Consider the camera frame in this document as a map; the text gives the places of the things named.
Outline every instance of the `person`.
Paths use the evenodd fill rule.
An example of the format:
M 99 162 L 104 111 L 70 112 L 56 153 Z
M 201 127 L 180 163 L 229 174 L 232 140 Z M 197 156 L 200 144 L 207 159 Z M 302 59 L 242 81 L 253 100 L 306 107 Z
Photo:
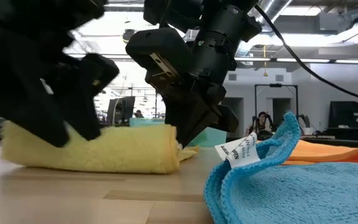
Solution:
M 268 119 L 268 114 L 264 111 L 258 114 L 258 118 L 255 119 L 253 124 L 251 124 L 248 128 L 248 134 L 255 132 L 258 133 L 260 130 L 272 131 L 270 127 L 270 119 Z
M 142 115 L 141 110 L 137 110 L 137 111 L 136 111 L 135 117 L 136 117 L 136 118 L 144 118 L 143 115 Z

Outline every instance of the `yellow towel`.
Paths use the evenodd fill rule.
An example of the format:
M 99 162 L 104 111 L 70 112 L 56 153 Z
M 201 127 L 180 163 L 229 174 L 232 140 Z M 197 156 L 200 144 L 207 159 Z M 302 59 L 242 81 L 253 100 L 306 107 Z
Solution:
M 198 147 L 178 149 L 176 129 L 162 124 L 138 128 L 104 128 L 87 141 L 69 128 L 70 142 L 57 148 L 12 123 L 5 122 L 2 158 L 31 167 L 87 172 L 168 174 Z

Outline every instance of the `blue towel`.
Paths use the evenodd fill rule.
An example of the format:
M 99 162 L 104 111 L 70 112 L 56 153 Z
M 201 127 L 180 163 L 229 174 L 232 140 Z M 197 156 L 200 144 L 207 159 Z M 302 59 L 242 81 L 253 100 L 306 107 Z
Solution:
M 358 223 L 358 164 L 282 164 L 295 148 L 300 129 L 287 113 L 275 135 L 257 144 L 259 162 L 216 166 L 204 197 L 214 222 Z

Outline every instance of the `wooden table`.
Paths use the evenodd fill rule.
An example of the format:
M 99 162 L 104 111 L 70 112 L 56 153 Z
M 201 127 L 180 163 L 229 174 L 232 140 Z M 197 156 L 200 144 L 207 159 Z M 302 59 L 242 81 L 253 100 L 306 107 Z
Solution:
M 171 175 L 36 169 L 0 160 L 0 224 L 212 223 L 203 201 L 220 162 L 202 149 Z

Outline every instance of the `white tag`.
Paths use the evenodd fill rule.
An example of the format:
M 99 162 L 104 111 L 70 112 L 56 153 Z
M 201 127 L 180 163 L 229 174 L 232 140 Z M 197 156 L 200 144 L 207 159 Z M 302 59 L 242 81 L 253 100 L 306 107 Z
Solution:
M 257 135 L 251 133 L 227 156 L 230 166 L 235 168 L 260 161 L 256 151 L 256 143 Z
M 215 146 L 216 151 L 222 160 L 225 160 L 227 155 L 230 154 L 240 143 L 242 143 L 246 138 L 241 138 L 235 141 L 227 142 L 225 144 L 220 144 Z

